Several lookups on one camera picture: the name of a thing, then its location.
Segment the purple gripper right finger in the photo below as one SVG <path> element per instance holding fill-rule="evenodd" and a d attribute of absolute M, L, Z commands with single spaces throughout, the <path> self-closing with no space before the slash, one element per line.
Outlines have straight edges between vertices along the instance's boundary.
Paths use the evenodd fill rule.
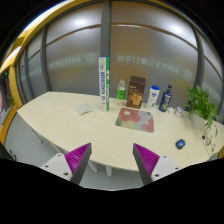
<path fill-rule="evenodd" d="M 179 167 L 167 156 L 159 156 L 136 143 L 133 144 L 133 156 L 143 185 L 148 185 L 179 170 Z"/>

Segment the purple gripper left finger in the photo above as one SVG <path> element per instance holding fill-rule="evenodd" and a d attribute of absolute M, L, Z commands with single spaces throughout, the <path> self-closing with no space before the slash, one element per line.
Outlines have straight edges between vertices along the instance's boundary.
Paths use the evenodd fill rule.
<path fill-rule="evenodd" d="M 42 169 L 79 185 L 91 153 L 91 144 L 87 143 L 67 154 L 57 153 L 42 166 Z"/>

